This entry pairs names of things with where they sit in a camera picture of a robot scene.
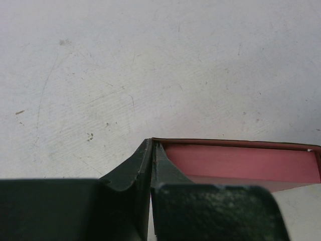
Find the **pink liner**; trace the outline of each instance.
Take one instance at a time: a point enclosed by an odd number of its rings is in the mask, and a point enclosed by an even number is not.
[[[319,156],[307,149],[297,151],[297,148],[280,150],[200,144],[164,145],[168,158],[197,183],[256,184],[278,191],[321,182],[317,163]]]

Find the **scratch mark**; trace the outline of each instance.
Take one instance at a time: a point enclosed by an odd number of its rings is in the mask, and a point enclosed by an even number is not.
[[[242,49],[242,43],[240,43],[240,45],[239,45],[239,52],[237,53],[237,55],[240,55],[241,49]]]
[[[84,57],[85,60],[86,60],[89,64],[91,64],[91,62],[86,58],[85,55],[83,55],[79,50],[77,50],[77,52],[78,52],[82,57]]]
[[[109,84],[110,86],[112,86],[113,87],[113,85],[112,84],[110,84],[110,83],[108,83],[108,82],[105,82],[105,81],[103,81],[102,79],[100,79],[100,78],[98,78],[97,76],[95,76],[97,79],[99,79],[101,82],[103,82],[103,83],[105,83],[105,84]]]
[[[25,111],[24,110],[18,111],[18,112],[16,112],[16,115],[21,114],[23,112],[25,112]]]
[[[133,66],[134,61],[135,61],[135,54],[136,54],[136,52],[134,51],[134,57],[133,57],[133,59],[132,59],[132,63],[131,63],[131,65],[132,65],[132,66]]]
[[[99,172],[96,168],[94,168],[93,166],[89,165],[87,162],[83,161],[81,159],[81,157],[77,157],[80,161],[82,161],[83,163],[85,163],[88,167],[91,167],[93,170],[95,170],[96,172],[98,172],[100,175],[102,175],[101,172]]]
[[[39,114],[40,114],[40,109],[41,109],[42,98],[43,98],[43,96],[44,96],[45,88],[46,88],[46,85],[47,85],[47,83],[48,83],[49,77],[50,77],[50,75],[51,75],[51,73],[52,73],[52,71],[53,71],[53,69],[54,69],[54,67],[55,67],[55,65],[56,65],[58,56],[59,56],[59,54],[57,54],[57,58],[56,58],[54,64],[52,65],[51,70],[50,70],[50,72],[49,72],[49,74],[48,74],[48,77],[47,77],[47,79],[46,79],[46,81],[45,81],[44,87],[42,88],[42,93],[41,93],[40,102],[39,102],[39,107],[38,107],[38,114],[37,114],[36,142],[35,142],[35,143],[37,143],[37,141],[38,141]]]
[[[200,54],[197,56],[197,58],[199,59],[199,61],[200,61],[201,63],[203,63],[203,62],[200,60]]]
[[[108,50],[108,51],[110,52],[110,54],[111,54],[112,58],[115,60],[115,62],[118,63],[117,60],[115,59],[114,55],[112,54],[112,52],[110,50]]]
[[[132,106],[134,107],[134,112],[135,112],[135,103],[134,103],[134,98],[129,94],[129,96],[131,97],[132,100]]]

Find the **pink tray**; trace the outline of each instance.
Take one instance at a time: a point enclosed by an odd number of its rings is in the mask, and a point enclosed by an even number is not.
[[[157,140],[163,143],[167,157],[196,183],[254,184],[271,192],[321,183],[321,148],[318,146]]]

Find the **dark brown edge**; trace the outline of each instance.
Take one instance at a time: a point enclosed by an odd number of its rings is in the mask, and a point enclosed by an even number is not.
[[[282,149],[307,151],[308,149],[321,154],[321,146],[296,144],[296,143],[279,143],[279,142],[262,142],[262,141],[237,141],[237,140],[219,140],[219,139],[165,139],[152,138],[153,141],[162,144],[187,144],[187,145],[205,145],[205,146],[222,146],[222,147],[245,147],[245,148],[264,148],[264,149]]]

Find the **white surface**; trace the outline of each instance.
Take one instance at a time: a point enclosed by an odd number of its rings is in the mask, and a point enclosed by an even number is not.
[[[319,0],[2,0],[0,13],[1,178],[100,177],[152,136],[321,145]],[[313,191],[276,194],[292,240],[321,234]]]

